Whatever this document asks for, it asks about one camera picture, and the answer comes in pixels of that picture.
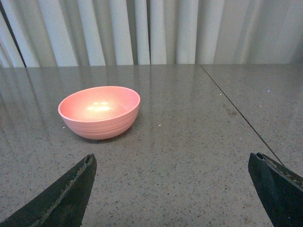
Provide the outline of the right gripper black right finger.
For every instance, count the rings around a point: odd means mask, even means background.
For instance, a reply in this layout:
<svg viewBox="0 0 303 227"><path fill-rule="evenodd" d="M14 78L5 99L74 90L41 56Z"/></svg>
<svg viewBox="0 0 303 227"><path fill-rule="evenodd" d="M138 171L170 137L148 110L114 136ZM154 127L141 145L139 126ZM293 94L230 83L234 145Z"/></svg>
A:
<svg viewBox="0 0 303 227"><path fill-rule="evenodd" d="M251 153L248 170L275 227L303 225L303 178L262 153Z"/></svg>

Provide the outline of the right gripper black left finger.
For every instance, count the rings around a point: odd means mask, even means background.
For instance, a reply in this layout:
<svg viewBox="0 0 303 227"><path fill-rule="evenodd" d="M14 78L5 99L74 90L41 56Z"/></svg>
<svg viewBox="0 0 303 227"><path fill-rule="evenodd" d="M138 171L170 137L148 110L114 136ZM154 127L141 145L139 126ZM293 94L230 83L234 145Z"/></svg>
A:
<svg viewBox="0 0 303 227"><path fill-rule="evenodd" d="M80 227L95 180L89 154L47 189L0 223L2 227Z"/></svg>

